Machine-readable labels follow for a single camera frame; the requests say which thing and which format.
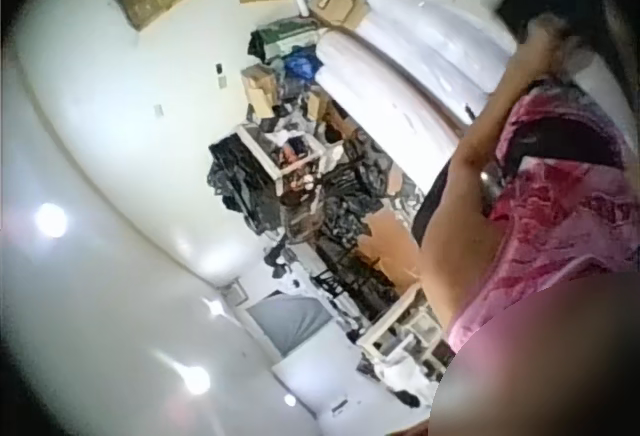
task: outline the gray cloth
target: gray cloth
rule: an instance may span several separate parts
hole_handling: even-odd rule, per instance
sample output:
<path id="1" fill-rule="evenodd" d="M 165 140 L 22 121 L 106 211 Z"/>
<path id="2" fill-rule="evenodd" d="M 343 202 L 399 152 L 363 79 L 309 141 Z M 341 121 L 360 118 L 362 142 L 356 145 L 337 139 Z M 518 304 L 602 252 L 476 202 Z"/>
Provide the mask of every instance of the gray cloth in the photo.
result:
<path id="1" fill-rule="evenodd" d="M 283 357 L 331 320 L 317 299 L 287 294 L 263 299 L 248 312 Z"/>

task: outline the woman's hand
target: woman's hand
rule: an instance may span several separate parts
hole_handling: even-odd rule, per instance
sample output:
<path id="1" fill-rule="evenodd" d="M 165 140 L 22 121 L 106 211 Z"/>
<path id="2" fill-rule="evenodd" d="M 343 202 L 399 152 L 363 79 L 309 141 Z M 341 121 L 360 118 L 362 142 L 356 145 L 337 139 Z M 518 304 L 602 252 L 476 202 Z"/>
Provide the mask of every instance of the woman's hand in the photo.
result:
<path id="1" fill-rule="evenodd" d="M 566 23 L 543 14 L 529 23 L 527 40 L 521 44 L 507 65 L 507 75 L 530 83 L 562 68 Z"/>

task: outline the white backdrop roll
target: white backdrop roll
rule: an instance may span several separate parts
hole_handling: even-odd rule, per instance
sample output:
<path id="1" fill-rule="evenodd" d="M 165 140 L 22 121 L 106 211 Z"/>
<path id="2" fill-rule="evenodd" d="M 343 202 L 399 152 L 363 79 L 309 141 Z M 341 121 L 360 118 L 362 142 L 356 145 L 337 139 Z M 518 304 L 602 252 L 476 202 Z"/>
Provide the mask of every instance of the white backdrop roll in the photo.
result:
<path id="1" fill-rule="evenodd" d="M 325 34 L 317 55 L 325 64 L 317 82 L 428 191 L 458 141 L 437 110 L 394 68 L 346 34 Z"/>

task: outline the white wall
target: white wall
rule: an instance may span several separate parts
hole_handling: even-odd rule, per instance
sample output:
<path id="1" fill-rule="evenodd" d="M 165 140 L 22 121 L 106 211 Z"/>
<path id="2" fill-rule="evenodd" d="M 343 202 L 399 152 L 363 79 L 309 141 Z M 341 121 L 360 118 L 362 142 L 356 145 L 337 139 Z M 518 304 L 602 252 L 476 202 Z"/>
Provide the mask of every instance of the white wall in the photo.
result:
<path id="1" fill-rule="evenodd" d="M 317 255 L 309 254 L 308 246 L 297 245 L 294 250 L 308 271 L 318 274 L 325 269 Z M 302 283 L 301 288 L 294 289 L 291 278 L 298 279 Z M 248 297 L 236 310 L 238 319 L 255 334 L 265 351 L 271 355 L 273 372 L 316 413 L 324 434 L 380 436 L 409 427 L 428 416 L 428 408 L 412 410 L 404 406 L 381 385 L 356 371 L 360 350 L 347 339 L 335 320 L 291 354 L 281 357 L 246 310 L 276 290 L 318 297 L 308 274 L 299 264 L 294 265 L 293 275 L 274 280 L 271 268 L 260 263 L 243 273 L 238 281 Z M 321 299 L 321 302 L 333 313 L 326 300 Z M 343 399 L 349 402 L 339 414 L 332 415 L 331 408 Z"/>
<path id="2" fill-rule="evenodd" d="M 37 394 L 74 434 L 317 435 L 283 402 L 270 361 L 238 326 L 212 320 L 215 290 L 147 243 L 98 196 L 43 129 L 10 63 L 2 68 L 2 330 Z M 35 226 L 45 202 L 69 227 Z M 204 367 L 189 395 L 157 352 Z"/>
<path id="3" fill-rule="evenodd" d="M 114 0 L 36 0 L 16 34 L 34 90 L 84 170 L 144 233 L 219 284 L 262 244 L 207 186 L 207 146 L 245 117 L 250 32 L 295 14 L 292 2 L 237 1 L 187 0 L 136 33 Z"/>

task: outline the wooden panel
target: wooden panel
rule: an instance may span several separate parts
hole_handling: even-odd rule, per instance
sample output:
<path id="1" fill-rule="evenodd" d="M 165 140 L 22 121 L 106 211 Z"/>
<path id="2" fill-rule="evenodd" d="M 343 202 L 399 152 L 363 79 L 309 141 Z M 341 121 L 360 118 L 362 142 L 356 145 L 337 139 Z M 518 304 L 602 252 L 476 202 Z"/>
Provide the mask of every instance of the wooden panel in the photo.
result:
<path id="1" fill-rule="evenodd" d="M 377 268 L 393 282 L 398 293 L 403 294 L 419 274 L 418 245 L 387 205 L 368 215 L 365 222 L 372 235 L 358 238 L 358 250 L 371 260 L 379 259 Z"/>

